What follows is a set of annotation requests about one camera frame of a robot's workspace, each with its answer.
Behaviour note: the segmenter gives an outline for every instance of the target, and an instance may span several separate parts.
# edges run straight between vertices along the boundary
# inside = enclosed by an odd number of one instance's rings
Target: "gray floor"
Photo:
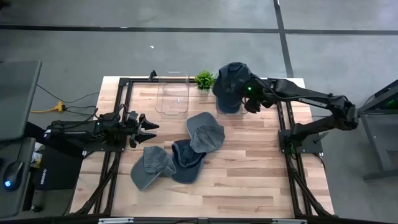
[[[280,0],[280,5],[287,29],[398,29],[394,0]],[[0,22],[277,28],[270,0],[14,0],[0,12]],[[344,94],[358,106],[398,78],[396,35],[288,35],[287,43],[294,75],[304,78],[307,88]],[[262,77],[286,77],[278,34],[1,30],[0,60],[43,61],[39,83],[67,101],[99,91],[105,75],[148,75],[153,69],[196,74],[242,61]],[[92,96],[76,105],[95,105],[96,100]],[[56,103],[37,90],[32,108]],[[327,114],[317,108],[312,113]],[[54,113],[31,114],[29,119],[45,127],[56,119],[81,117]],[[397,223],[398,179],[362,180],[381,168],[363,127],[331,131],[322,144],[336,214]]]

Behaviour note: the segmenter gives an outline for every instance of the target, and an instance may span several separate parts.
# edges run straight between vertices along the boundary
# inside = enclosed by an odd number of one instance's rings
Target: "black floor stripe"
[[[179,27],[100,27],[100,26],[42,26],[0,24],[0,30],[44,30],[44,31],[87,31],[87,32],[220,32],[310,34],[310,35],[398,35],[398,30],[321,30],[321,29],[261,29],[261,28],[179,28]]]
[[[277,34],[278,29],[250,28],[176,28],[176,27],[85,27],[85,26],[28,26],[0,24],[0,30],[44,30],[44,31],[85,31],[85,32],[205,32]]]
[[[294,75],[293,75],[292,62],[290,61],[289,48],[287,47],[284,22],[282,20],[282,13],[280,12],[278,0],[274,0],[274,7],[276,13],[276,21],[278,23],[278,28],[280,30],[279,37],[280,37],[280,44],[282,46],[282,55],[284,57],[284,62],[285,62],[286,75],[287,78],[293,78]]]
[[[398,35],[398,30],[305,30],[286,29],[286,34],[310,35]]]

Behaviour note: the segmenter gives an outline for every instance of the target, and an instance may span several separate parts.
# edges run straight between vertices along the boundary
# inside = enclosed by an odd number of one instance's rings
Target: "baseball cap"
[[[250,79],[250,69],[245,63],[233,62],[218,70],[213,84],[217,109],[222,113],[237,113],[241,108],[241,87]]]
[[[205,162],[206,153],[197,153],[189,145],[190,140],[175,141],[172,145],[172,160],[176,173],[171,177],[181,184],[192,184],[196,181]]]
[[[171,156],[159,146],[144,147],[143,155],[131,169],[131,179],[138,190],[145,190],[159,175],[176,173]]]
[[[186,123],[191,137],[190,146],[197,152],[213,152],[219,149],[225,139],[224,126],[209,112],[203,112],[191,118]]]

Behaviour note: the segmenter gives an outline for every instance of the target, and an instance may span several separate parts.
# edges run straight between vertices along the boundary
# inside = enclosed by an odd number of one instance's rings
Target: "clear plastic bin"
[[[239,109],[239,111],[236,113],[224,113],[224,112],[220,111],[218,109],[217,103],[216,103],[216,109],[217,109],[217,118],[218,119],[231,119],[232,117],[234,117],[233,119],[239,119],[239,118],[243,118],[243,116],[248,113],[248,111],[246,111],[246,109],[244,109],[243,104],[241,105],[241,108]]]
[[[186,118],[189,101],[189,75],[187,72],[158,73],[158,77],[156,111],[163,118]]]

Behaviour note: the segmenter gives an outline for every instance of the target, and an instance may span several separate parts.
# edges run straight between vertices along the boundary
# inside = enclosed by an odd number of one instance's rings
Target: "wooden tabletop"
[[[112,112],[120,77],[104,77],[98,98],[98,114]],[[302,78],[290,78],[304,88]],[[205,165],[194,184],[185,185],[159,177],[147,190],[140,192],[130,178],[134,163],[145,146],[160,146],[171,152],[176,140],[189,139],[186,118],[165,118],[155,110],[155,83],[135,83],[130,109],[145,113],[149,121],[160,125],[153,130],[157,137],[135,149],[126,145],[119,166],[112,216],[115,217],[230,217],[290,218],[292,200],[284,156],[277,140],[279,120],[276,107],[261,108],[258,114],[226,116],[219,114],[212,93],[202,94],[190,85],[188,118],[210,112],[225,129],[225,142],[216,152],[205,157]],[[296,123],[312,121],[308,105],[292,102]],[[104,153],[95,152],[83,161],[71,212],[89,199],[100,179]],[[303,154],[307,184],[326,210],[333,213],[325,171],[319,159]],[[108,188],[104,191],[103,207]],[[304,211],[301,191],[300,208]]]

